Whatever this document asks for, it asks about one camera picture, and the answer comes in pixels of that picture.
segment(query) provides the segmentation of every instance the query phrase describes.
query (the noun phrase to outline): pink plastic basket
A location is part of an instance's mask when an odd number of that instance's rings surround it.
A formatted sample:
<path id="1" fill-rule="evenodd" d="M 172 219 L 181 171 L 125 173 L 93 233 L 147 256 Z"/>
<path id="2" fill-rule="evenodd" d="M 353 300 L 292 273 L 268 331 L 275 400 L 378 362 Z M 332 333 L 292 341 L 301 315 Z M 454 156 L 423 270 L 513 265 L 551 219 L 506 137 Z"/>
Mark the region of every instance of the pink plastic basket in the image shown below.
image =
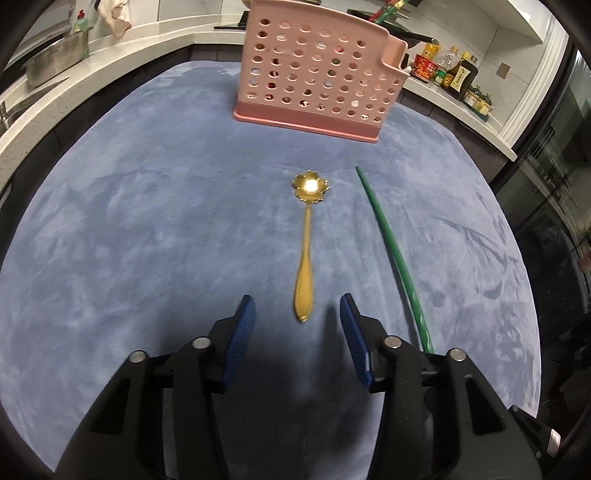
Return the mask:
<path id="1" fill-rule="evenodd" d="M 406 42 L 352 15 L 253 0 L 234 118 L 377 142 L 408 78 Z"/>

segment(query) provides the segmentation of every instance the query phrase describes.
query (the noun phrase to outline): green chopstick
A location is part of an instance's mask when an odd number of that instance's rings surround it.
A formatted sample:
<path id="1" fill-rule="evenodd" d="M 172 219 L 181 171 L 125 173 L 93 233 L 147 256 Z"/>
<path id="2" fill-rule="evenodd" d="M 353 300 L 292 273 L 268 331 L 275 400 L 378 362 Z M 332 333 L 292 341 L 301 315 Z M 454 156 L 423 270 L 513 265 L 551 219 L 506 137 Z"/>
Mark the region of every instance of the green chopstick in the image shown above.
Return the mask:
<path id="1" fill-rule="evenodd" d="M 394 263 L 396 264 L 396 268 L 400 273 L 400 278 L 402 279 L 402 284 L 404 286 L 404 291 L 408 297 L 408 302 L 411 307 L 411 311 L 413 313 L 414 321 L 417 324 L 418 336 L 421 339 L 421 345 L 423 346 L 423 351 L 427 353 L 434 353 L 433 351 L 433 344 L 431 343 L 431 336 L 429 335 L 429 329 L 427 328 L 427 322 L 425 320 L 425 314 L 423 313 L 423 308 L 421 307 L 421 303 L 418 301 L 417 291 L 414 288 L 413 279 L 410 277 L 410 273 L 408 272 L 408 268 L 404 259 L 402 257 L 402 252 L 396 243 L 396 239 L 394 238 L 394 234 L 392 233 L 392 229 L 390 228 L 390 224 L 382 208 L 379 205 L 378 199 L 375 196 L 374 191 L 372 190 L 371 186 L 369 185 L 368 179 L 365 177 L 365 174 L 359 167 L 355 167 L 357 171 L 357 175 L 359 175 L 359 179 L 365 189 L 365 193 L 367 193 L 369 202 L 374 209 L 375 217 L 378 221 L 378 225 L 382 233 L 384 234 L 384 241 L 386 242 L 386 247 L 392 254 L 394 259 Z"/>

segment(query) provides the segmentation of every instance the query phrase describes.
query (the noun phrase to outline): wall outlet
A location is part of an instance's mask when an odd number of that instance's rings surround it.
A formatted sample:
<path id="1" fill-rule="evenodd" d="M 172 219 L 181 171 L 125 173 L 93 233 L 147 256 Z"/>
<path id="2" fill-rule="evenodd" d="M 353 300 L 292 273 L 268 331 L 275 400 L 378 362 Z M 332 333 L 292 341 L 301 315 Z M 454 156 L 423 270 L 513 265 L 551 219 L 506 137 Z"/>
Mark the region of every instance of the wall outlet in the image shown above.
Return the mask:
<path id="1" fill-rule="evenodd" d="M 496 74 L 497 74 L 497 76 L 501 77 L 502 79 L 507 79 L 510 71 L 511 71 L 511 67 L 509 67 L 506 63 L 501 63 L 501 66 L 496 71 Z"/>

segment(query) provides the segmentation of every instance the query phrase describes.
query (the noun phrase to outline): kitchen counter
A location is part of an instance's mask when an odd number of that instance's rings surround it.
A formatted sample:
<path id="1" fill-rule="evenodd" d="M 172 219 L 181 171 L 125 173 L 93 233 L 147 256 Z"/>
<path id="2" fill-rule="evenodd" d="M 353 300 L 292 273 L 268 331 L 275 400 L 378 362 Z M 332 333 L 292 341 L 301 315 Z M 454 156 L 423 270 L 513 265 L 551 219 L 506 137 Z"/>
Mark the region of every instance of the kitchen counter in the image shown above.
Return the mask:
<path id="1" fill-rule="evenodd" d="M 447 113 L 452 114 L 467 127 L 474 130 L 488 143 L 493 145 L 509 160 L 515 161 L 517 155 L 511 149 L 511 146 L 505 142 L 499 132 L 495 131 L 486 122 L 478 118 L 466 105 L 448 95 L 442 88 L 433 83 L 423 83 L 413 77 L 410 77 L 404 84 L 404 89 L 415 93 L 422 98 L 429 100 Z"/>
<path id="2" fill-rule="evenodd" d="M 236 24 L 239 17 L 226 14 L 176 18 L 132 28 L 121 40 L 110 36 L 92 42 L 90 57 L 39 87 L 45 88 L 65 79 L 0 137 L 0 191 L 22 160 L 45 135 L 77 106 L 125 73 L 192 44 L 243 44 L 243 32 L 213 29 L 214 25 Z M 404 89 L 457 118 L 507 159 L 516 159 L 511 147 L 495 130 L 437 86 L 410 78 Z M 35 92 L 36 90 L 29 90 L 22 78 L 0 95 L 0 101 L 4 101 L 7 109 L 10 109 Z"/>

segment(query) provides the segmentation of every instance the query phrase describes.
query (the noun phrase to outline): dish soap bottle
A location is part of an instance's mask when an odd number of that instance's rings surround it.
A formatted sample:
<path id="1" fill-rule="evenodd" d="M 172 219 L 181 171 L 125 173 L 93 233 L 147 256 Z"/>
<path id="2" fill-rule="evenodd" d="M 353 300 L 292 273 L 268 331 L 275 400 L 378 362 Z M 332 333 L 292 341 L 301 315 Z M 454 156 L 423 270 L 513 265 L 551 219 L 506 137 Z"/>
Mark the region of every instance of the dish soap bottle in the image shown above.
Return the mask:
<path id="1" fill-rule="evenodd" d="M 80 10 L 78 13 L 78 20 L 74 23 L 74 28 L 72 28 L 72 33 L 81 32 L 82 30 L 86 30 L 88 28 L 88 20 L 85 18 L 84 10 Z"/>

